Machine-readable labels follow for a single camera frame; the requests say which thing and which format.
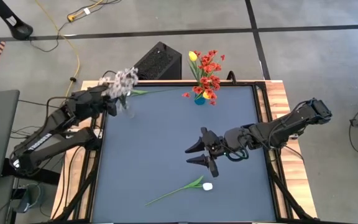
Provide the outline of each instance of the flower stem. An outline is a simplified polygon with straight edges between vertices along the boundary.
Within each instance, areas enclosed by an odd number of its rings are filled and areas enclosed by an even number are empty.
[[[150,205],[151,203],[156,202],[156,201],[160,200],[161,198],[164,198],[164,197],[166,197],[166,196],[169,196],[169,195],[171,195],[171,194],[173,194],[173,193],[176,193],[176,192],[178,192],[179,190],[183,190],[183,189],[184,189],[184,188],[181,187],[181,188],[179,188],[179,189],[177,189],[177,190],[174,190],[173,192],[167,193],[167,194],[165,194],[165,195],[163,195],[163,196],[161,196],[161,197],[159,197],[159,198],[157,198],[157,199],[152,200],[151,202],[145,204],[144,206]]]

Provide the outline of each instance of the black metal frame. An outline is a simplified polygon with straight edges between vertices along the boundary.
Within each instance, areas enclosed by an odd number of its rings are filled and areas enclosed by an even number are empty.
[[[268,115],[268,119],[272,120],[272,115],[271,115],[270,105],[269,105],[269,99],[267,98],[267,90],[266,90],[265,82],[252,82],[252,81],[250,81],[250,82],[239,82],[239,81],[236,80],[233,72],[229,73],[228,79],[231,79],[232,82],[222,82],[221,86],[250,86],[252,88],[254,101],[255,101],[255,107],[256,107],[256,113],[257,113],[257,119],[258,119],[258,122],[263,122],[262,112],[261,112],[260,103],[259,103],[259,96],[258,96],[258,93],[257,93],[258,90],[260,90],[262,92],[262,95],[263,95],[263,100],[264,100],[264,104],[265,104],[265,107],[266,107],[266,112],[267,112],[267,115]],[[181,81],[178,81],[178,82],[139,83],[137,86],[194,86],[196,84],[197,83],[195,81],[194,82],[181,82]],[[104,127],[106,125],[106,120],[107,120],[106,119],[106,113],[104,113],[103,116],[102,116],[102,126],[100,128],[104,129]],[[99,166],[100,154],[101,154],[100,151],[97,151],[96,155],[95,155],[94,162],[97,163],[97,166]],[[268,162],[270,162],[270,155],[266,151],[264,151],[264,155],[265,155],[265,162],[266,162],[266,168],[267,168]],[[278,167],[279,178],[285,184],[284,170],[283,170],[281,159],[279,158],[278,154],[276,154],[275,156],[278,157],[278,159],[277,159],[277,167]],[[82,171],[81,171],[81,176],[85,176],[86,170],[88,168],[88,162],[89,162],[89,159],[85,160],[85,162],[83,164]],[[279,204],[278,204],[277,191],[276,191],[276,188],[274,186],[273,179],[270,176],[268,176],[268,179],[269,179],[270,193],[271,193],[271,196],[272,196],[272,203],[273,203],[275,218],[276,218],[276,220],[279,220],[282,217],[281,217],[281,214],[280,214],[280,208],[279,208]],[[96,190],[96,184],[97,184],[96,182],[97,182],[97,177],[91,183],[91,188],[90,188],[89,196],[88,196],[88,203],[87,203],[87,206],[86,206],[86,216],[85,216],[86,220],[90,220],[90,218],[91,218],[91,211],[92,211],[92,208],[93,208],[93,196],[94,196],[94,193],[95,193],[95,190]],[[77,212],[77,211],[79,211],[79,209],[80,209],[80,206],[78,205],[76,207],[75,212],[74,212],[75,216],[73,217],[73,219],[78,218],[79,212]],[[289,206],[287,201],[286,201],[286,211],[287,211],[287,215],[292,214],[291,208],[290,208],[290,206]]]

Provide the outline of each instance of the blue table surface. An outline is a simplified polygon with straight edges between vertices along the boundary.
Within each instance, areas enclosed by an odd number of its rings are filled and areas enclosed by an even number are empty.
[[[155,91],[129,98],[135,114],[109,116],[103,140],[92,222],[240,222],[275,219],[264,152],[231,162],[216,160],[219,177],[186,160],[185,154],[207,127],[218,136],[241,125],[256,123],[250,86],[222,87],[216,106],[198,106],[181,95],[191,87],[139,87]],[[204,176],[213,190],[185,189],[151,205],[159,196]]]

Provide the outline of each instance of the yellow cable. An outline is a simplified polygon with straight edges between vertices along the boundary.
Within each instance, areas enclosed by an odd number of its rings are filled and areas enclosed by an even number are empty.
[[[45,8],[41,5],[40,2],[38,2],[38,0],[35,0],[35,2],[38,4],[38,6],[43,10],[43,12],[45,13],[45,15],[47,15],[47,17],[49,18],[49,20],[53,23],[53,25],[55,26],[55,29],[57,31],[57,35],[59,35],[60,37],[63,37],[63,39],[65,39],[67,41],[68,44],[70,44],[70,47],[72,47],[72,49],[74,50],[74,53],[77,57],[77,68],[75,70],[75,73],[74,73],[74,78],[76,78],[78,76],[78,72],[80,71],[80,56],[78,54],[78,51],[77,49],[75,48],[75,46],[64,36],[64,35],[61,35],[60,32],[59,32],[59,28],[57,27],[55,21],[50,17],[50,15],[48,14],[48,12],[45,10]],[[74,81],[70,81],[70,84],[67,88],[67,91],[66,91],[66,97],[68,96],[68,94],[70,93],[70,89],[71,87],[73,86],[73,82]]]
[[[92,6],[88,7],[88,9],[92,9],[93,7],[97,6],[98,4],[100,4],[102,1],[104,0],[100,0],[97,3],[93,4]],[[84,10],[81,10],[80,12],[77,12],[76,14],[72,15],[73,19],[79,15],[81,15],[82,13],[84,13]]]

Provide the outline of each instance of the white tulip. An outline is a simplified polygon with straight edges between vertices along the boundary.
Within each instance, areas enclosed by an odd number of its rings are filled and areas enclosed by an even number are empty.
[[[212,183],[203,183],[204,190],[212,190]]]

